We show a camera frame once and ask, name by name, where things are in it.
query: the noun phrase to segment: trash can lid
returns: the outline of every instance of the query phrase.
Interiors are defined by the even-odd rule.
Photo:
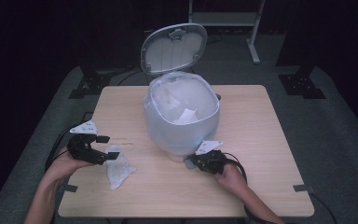
[[[206,47],[207,32],[196,23],[161,28],[142,45],[141,67],[149,76],[158,76],[191,67]]]

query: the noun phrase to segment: person's right hand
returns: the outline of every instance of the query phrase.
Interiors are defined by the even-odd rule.
[[[249,188],[238,167],[231,163],[225,164],[223,173],[215,174],[214,178],[220,186],[237,197],[241,197],[243,191]]]

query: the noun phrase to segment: person's right arm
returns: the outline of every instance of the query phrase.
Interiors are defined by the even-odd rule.
[[[240,170],[234,164],[226,164],[223,173],[221,175],[217,173],[214,177],[219,185],[235,194],[254,216],[272,223],[284,223],[249,188]]]

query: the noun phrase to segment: white metal stand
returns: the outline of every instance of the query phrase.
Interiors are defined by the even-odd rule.
[[[260,64],[255,50],[255,36],[266,0],[260,0],[257,12],[193,12],[193,0],[189,0],[188,22],[203,26],[253,26],[251,38],[247,38],[249,51],[255,64]]]

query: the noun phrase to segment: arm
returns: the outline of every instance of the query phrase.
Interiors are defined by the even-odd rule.
[[[235,194],[243,202],[245,207],[256,217],[272,223],[284,223],[249,188],[245,179],[243,179],[241,172],[234,164],[226,164],[223,173],[221,175],[217,173],[214,177],[219,185]]]
[[[77,169],[92,165],[72,158],[66,147],[48,168],[39,182],[31,207],[24,223],[49,223],[54,214],[55,194],[63,180]]]

